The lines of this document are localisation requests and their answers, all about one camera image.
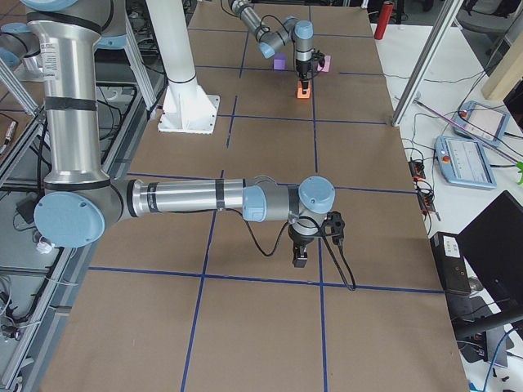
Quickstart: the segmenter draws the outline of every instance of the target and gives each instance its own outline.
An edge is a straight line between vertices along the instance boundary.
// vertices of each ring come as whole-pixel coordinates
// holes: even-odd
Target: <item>white label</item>
[[[40,44],[42,53],[43,80],[59,80],[60,67],[58,66],[58,52],[54,43]]]
[[[443,246],[445,247],[445,255],[447,257],[459,258],[459,248],[456,238],[443,236]]]

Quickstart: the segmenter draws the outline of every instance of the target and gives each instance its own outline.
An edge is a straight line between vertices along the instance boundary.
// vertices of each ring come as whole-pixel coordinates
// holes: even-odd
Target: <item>black monitor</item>
[[[499,308],[523,306],[523,207],[514,197],[503,191],[457,240],[494,301],[502,301]],[[523,322],[512,326],[523,327]],[[518,333],[523,338],[523,330]]]

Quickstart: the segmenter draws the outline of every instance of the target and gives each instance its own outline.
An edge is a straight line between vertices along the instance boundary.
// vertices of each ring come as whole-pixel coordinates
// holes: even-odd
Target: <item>red can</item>
[[[378,26],[376,26],[376,32],[374,33],[374,39],[382,39],[385,34],[385,29],[391,19],[392,10],[394,9],[393,2],[383,2],[382,11],[379,13]]]

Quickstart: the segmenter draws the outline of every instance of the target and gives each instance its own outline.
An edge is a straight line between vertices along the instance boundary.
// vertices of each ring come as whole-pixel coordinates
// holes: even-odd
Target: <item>white pillar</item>
[[[220,97],[198,84],[181,0],[147,0],[147,7],[169,78],[159,130],[212,133]]]

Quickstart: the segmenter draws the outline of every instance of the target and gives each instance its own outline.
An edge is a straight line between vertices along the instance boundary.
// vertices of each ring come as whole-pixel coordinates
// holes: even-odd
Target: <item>table surface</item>
[[[430,31],[431,28],[427,26],[388,26],[385,38],[382,41],[377,42],[377,48],[384,74],[408,77],[418,60],[418,56]],[[425,79],[433,81],[456,81],[461,78],[471,77],[482,70],[483,68],[475,57],[472,49],[469,47],[461,31],[458,28],[451,28],[447,32],[439,51],[432,61]],[[440,113],[447,114],[453,112],[461,103],[465,95],[470,91],[472,85],[477,79],[478,77],[476,76],[456,83],[429,82],[426,80],[420,86],[420,101]],[[486,100],[481,94],[481,87],[487,80],[488,77],[483,77],[474,90],[472,90],[472,93],[467,100],[476,100],[481,103],[486,103],[491,107],[502,105],[503,102]],[[406,79],[401,79],[395,76],[387,77],[391,102],[395,107],[398,102],[396,97],[401,95],[406,83]],[[416,114],[426,113],[427,112],[416,105],[411,105],[409,107],[409,110],[400,124],[401,135],[403,138],[412,140],[414,133],[414,116]],[[414,141],[421,145],[432,147],[435,138],[439,135],[444,134],[452,136],[454,134],[448,127],[445,128],[445,125],[445,122],[442,120],[418,115],[415,124],[416,134]],[[507,126],[507,132],[521,135],[520,128],[512,118]],[[411,147],[412,144],[410,141],[405,139],[405,147]],[[503,138],[503,141],[507,142],[516,151],[523,151],[523,140],[506,136]],[[419,148],[424,153],[425,158],[431,157],[432,152],[429,149],[423,148],[419,145],[415,145],[415,147]],[[513,152],[507,150],[504,146],[502,146],[501,149],[514,155]],[[410,150],[406,150],[405,152],[407,157],[409,157]],[[486,150],[486,153],[491,164],[508,164],[507,161],[503,160],[490,150]],[[417,153],[413,153],[413,158],[419,158]],[[493,190],[480,190],[449,185],[441,175],[438,163],[436,163],[434,170],[432,170],[432,160],[425,161],[425,166],[427,179],[429,183],[433,184],[435,187],[435,205],[440,216],[440,220],[437,220],[436,217],[433,216],[429,236],[437,231],[459,233],[505,189],[509,190],[516,200],[523,203],[523,191],[521,187],[517,185],[520,175],[518,175],[517,169],[515,168],[494,168],[494,176],[498,187]],[[430,226],[428,220],[426,221],[426,225],[428,229]],[[487,303],[492,302],[492,298],[488,293],[483,291],[481,296],[484,297]],[[490,308],[494,312],[499,311],[499,308],[496,305],[492,305]],[[511,350],[511,352],[523,356],[523,343],[521,342],[521,338],[516,336],[516,334],[511,334],[511,339],[516,343],[516,348]],[[489,390],[522,389],[523,361],[509,357],[508,363],[509,369],[499,370],[498,378],[490,380]],[[469,379],[474,382],[476,387],[479,389],[482,388],[488,364],[470,364],[464,360],[463,364]],[[506,382],[501,382],[500,379],[506,375],[510,376],[510,379]]]
[[[368,17],[358,8],[256,5],[315,24],[333,56],[297,100],[291,47],[273,71],[244,26],[199,2],[199,83],[219,94],[211,136],[145,129],[130,173],[146,181],[314,174],[337,187],[348,292],[327,252],[262,258],[226,212],[127,220],[101,240],[42,384],[46,391],[465,391],[422,216]],[[254,225],[269,247],[281,222]]]

